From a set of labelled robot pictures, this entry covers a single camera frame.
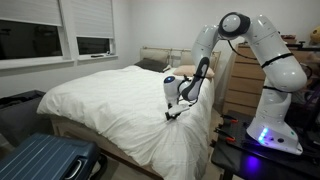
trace wall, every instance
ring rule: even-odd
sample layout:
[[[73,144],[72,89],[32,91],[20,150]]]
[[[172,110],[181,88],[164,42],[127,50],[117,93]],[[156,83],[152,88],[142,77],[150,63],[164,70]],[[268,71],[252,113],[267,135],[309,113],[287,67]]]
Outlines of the wall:
[[[191,48],[205,24],[219,24],[229,12],[249,17],[266,15],[281,34],[296,34],[309,41],[309,33],[320,24],[319,0],[134,0],[132,3],[132,60],[138,60],[142,46]],[[238,38],[233,44],[242,42]],[[226,87],[225,68],[231,50],[226,42],[214,49],[222,51],[215,77],[216,102],[221,103]]]
[[[114,29],[118,59],[102,59],[73,63],[47,65],[32,68],[0,71],[0,97],[37,89],[48,91],[66,81],[97,71],[128,66],[131,57],[127,53],[131,45],[130,0],[113,0]]]

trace wooden dresser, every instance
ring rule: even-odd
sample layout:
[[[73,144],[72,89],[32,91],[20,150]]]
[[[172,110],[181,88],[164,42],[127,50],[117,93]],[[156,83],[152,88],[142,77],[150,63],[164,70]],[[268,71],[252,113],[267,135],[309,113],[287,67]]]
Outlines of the wooden dresser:
[[[242,55],[255,57],[247,45],[238,45],[236,49]],[[309,53],[295,49],[290,49],[290,51],[300,62],[304,62]],[[223,113],[226,114],[228,110],[234,110],[248,115],[255,115],[260,101],[265,73],[256,60],[246,59],[238,55],[231,57],[235,58],[231,59],[233,67],[228,80]]]

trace headboard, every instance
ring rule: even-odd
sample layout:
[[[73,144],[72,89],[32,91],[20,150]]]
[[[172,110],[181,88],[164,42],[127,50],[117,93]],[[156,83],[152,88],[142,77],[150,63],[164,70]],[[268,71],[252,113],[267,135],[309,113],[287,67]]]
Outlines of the headboard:
[[[210,68],[215,72],[220,58],[220,51],[213,51],[210,57]],[[179,65],[193,65],[190,49],[177,49],[177,48],[156,48],[146,47],[140,49],[140,60],[148,58],[163,63],[168,63],[172,67]]]

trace window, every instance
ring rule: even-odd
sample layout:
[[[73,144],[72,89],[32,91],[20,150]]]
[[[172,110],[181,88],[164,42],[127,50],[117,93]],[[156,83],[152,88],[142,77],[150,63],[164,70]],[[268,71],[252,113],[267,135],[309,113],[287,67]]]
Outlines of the window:
[[[2,64],[17,59],[82,60],[92,56],[80,55],[114,54],[114,42],[112,0],[1,1]]]
[[[0,60],[62,56],[56,26],[0,20]]]
[[[79,54],[110,53],[109,39],[77,37]]]

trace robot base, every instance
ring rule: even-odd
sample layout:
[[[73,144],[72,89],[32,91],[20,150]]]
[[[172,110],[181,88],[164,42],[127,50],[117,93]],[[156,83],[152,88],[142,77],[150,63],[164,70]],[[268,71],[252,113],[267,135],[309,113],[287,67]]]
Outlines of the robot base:
[[[268,118],[257,112],[247,133],[262,146],[295,155],[303,152],[297,134],[283,119]]]

